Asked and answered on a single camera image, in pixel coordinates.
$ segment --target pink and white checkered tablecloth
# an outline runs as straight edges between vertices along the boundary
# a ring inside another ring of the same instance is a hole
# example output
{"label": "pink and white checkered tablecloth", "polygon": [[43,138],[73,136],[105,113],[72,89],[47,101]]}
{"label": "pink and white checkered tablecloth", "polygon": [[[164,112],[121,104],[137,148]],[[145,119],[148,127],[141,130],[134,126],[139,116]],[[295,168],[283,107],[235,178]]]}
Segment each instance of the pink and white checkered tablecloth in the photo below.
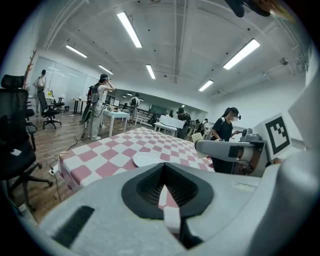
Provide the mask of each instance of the pink and white checkered tablecloth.
{"label": "pink and white checkered tablecloth", "polygon": [[[192,142],[140,127],[61,153],[59,173],[75,193],[96,180],[134,170],[137,166],[133,156],[137,152],[150,152],[163,162],[214,172],[211,160],[197,157]],[[178,207],[170,193],[161,194],[160,208]]]}

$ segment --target backpack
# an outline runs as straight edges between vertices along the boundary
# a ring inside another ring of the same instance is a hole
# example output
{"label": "backpack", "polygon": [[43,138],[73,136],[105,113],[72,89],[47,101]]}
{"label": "backpack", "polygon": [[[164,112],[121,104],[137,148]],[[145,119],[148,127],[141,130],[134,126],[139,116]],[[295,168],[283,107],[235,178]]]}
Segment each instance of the backpack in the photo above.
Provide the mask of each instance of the backpack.
{"label": "backpack", "polygon": [[98,100],[99,100],[98,86],[97,86],[97,84],[95,84],[95,85],[92,85],[89,87],[86,103],[87,104],[96,104],[98,102]]}
{"label": "backpack", "polygon": [[131,106],[132,106],[132,107],[135,107],[136,104],[137,104],[136,98],[132,98],[132,100],[131,100]]}

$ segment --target white wall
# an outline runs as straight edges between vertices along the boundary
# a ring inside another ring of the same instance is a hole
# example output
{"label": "white wall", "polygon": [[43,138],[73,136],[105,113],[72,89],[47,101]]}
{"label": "white wall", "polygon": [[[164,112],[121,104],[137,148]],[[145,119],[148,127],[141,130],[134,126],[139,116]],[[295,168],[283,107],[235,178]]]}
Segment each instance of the white wall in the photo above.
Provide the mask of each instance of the white wall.
{"label": "white wall", "polygon": [[288,114],[289,107],[295,102],[306,84],[304,73],[295,76],[282,76],[273,82],[245,88],[231,95],[222,96],[214,101],[208,119],[215,122],[228,107],[236,107],[241,120],[233,126],[253,128],[261,121],[282,112],[291,138],[302,140],[302,137]]}
{"label": "white wall", "polygon": [[[5,74],[12,76],[25,75],[33,50],[37,48],[43,15],[42,8],[36,9],[20,28],[3,60],[0,79]],[[28,74],[27,83],[31,80],[32,72],[33,70]]]}

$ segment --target chair backrest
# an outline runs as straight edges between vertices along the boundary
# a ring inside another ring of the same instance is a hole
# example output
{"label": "chair backrest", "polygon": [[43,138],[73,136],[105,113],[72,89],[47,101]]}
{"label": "chair backrest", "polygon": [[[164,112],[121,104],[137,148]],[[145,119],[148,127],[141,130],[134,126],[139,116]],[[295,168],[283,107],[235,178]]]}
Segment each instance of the chair backrest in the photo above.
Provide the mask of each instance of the chair backrest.
{"label": "chair backrest", "polygon": [[1,80],[1,86],[8,89],[18,89],[24,86],[25,76],[5,74]]}
{"label": "chair backrest", "polygon": [[44,91],[38,91],[38,99],[41,104],[41,115],[47,110],[48,104],[46,101],[46,96]]}
{"label": "chair backrest", "polygon": [[24,89],[0,89],[0,159],[29,140],[27,101],[28,91]]}

